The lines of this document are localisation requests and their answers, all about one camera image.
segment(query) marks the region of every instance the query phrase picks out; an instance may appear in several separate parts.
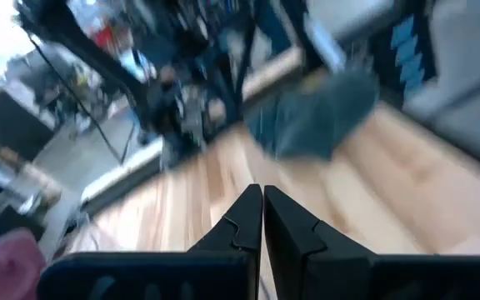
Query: blue towel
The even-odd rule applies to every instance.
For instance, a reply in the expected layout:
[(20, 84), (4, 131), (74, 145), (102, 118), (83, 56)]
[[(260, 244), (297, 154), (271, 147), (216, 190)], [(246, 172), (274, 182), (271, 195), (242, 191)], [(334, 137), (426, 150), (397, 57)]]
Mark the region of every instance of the blue towel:
[(330, 159), (333, 149), (373, 110), (378, 88), (368, 74), (333, 75), (310, 93), (282, 91), (246, 117), (270, 156)]

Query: wooden table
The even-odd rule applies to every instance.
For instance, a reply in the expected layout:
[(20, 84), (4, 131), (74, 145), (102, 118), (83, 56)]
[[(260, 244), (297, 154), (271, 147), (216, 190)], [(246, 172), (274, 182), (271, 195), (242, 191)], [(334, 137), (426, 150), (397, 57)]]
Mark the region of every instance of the wooden table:
[[(331, 162), (273, 161), (237, 126), (100, 213), (69, 252), (185, 251), (250, 183), (281, 188), (376, 253), (480, 253), (480, 165), (383, 104)], [(265, 250), (261, 264), (274, 295)]]

